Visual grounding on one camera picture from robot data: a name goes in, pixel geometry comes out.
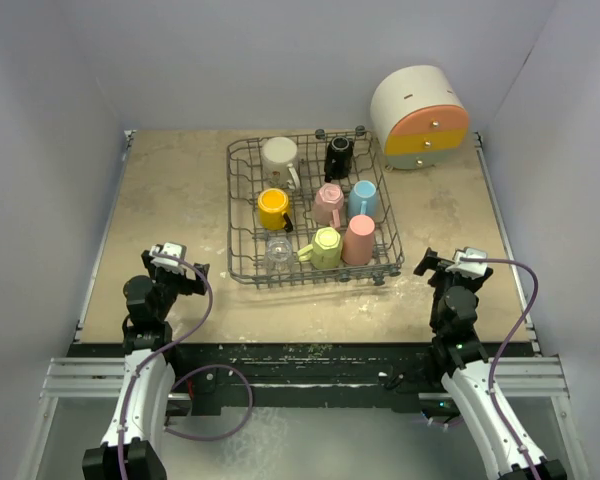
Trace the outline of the pink tumbler cup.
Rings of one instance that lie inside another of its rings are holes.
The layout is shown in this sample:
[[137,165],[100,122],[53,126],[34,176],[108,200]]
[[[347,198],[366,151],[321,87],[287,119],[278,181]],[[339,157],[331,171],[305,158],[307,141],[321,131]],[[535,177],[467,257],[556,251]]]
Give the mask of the pink tumbler cup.
[[375,222],[368,215],[356,215],[343,238],[342,260],[352,266],[368,264],[373,256]]

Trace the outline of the clear glass cup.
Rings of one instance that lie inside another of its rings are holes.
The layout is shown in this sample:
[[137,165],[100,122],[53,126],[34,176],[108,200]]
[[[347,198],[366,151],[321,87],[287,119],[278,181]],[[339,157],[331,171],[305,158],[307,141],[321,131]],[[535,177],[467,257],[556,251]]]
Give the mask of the clear glass cup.
[[294,265],[291,243],[283,237],[270,239],[266,244],[264,264],[268,274],[289,273]]

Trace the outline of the light green faceted mug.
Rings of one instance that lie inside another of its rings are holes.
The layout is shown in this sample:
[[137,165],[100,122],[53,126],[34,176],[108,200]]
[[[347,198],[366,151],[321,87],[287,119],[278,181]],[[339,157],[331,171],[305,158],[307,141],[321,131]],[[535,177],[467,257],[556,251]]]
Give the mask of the light green faceted mug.
[[340,233],[332,227],[323,227],[316,231],[310,244],[297,252],[297,258],[319,270],[335,269],[340,264],[341,251]]

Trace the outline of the yellow mug black handle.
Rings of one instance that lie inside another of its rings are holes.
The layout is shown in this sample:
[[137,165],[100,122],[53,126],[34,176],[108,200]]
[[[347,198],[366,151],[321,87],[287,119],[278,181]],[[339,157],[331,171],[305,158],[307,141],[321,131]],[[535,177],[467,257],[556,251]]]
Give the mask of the yellow mug black handle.
[[260,224],[267,230],[284,230],[290,233],[294,229],[290,217],[290,201],[286,192],[279,188],[263,190],[257,199]]

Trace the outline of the pink faceted mug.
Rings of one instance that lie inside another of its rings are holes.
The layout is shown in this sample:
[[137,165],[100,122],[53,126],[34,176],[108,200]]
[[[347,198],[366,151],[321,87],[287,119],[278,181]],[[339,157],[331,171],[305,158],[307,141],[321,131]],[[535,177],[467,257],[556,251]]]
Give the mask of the pink faceted mug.
[[341,187],[325,183],[316,193],[312,208],[313,218],[319,225],[340,229],[343,205],[344,194]]

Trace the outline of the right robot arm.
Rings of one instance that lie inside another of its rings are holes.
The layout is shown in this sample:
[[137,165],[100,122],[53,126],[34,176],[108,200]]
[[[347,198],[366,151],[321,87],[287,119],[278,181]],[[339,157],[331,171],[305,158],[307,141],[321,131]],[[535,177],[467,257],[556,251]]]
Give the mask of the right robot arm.
[[426,383],[446,391],[478,448],[489,479],[566,479],[560,460],[550,460],[527,433],[495,380],[502,344],[489,358],[475,323],[476,293],[493,275],[494,261],[484,251],[465,247],[444,259],[429,248],[414,268],[430,271],[434,289],[429,326],[432,361],[425,366]]

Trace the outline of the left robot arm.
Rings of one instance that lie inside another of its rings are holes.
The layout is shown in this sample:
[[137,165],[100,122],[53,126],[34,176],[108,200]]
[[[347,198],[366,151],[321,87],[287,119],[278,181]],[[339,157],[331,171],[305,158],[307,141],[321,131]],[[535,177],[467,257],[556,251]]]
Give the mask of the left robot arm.
[[[172,343],[166,317],[180,295],[204,295],[208,264],[186,262],[187,248],[167,242],[143,251],[145,275],[123,287],[128,311],[122,324],[124,377],[116,408],[100,445],[85,451],[86,479],[165,479],[159,457],[160,428],[168,392],[182,387],[184,365],[170,358]],[[186,269],[193,269],[189,278]]]

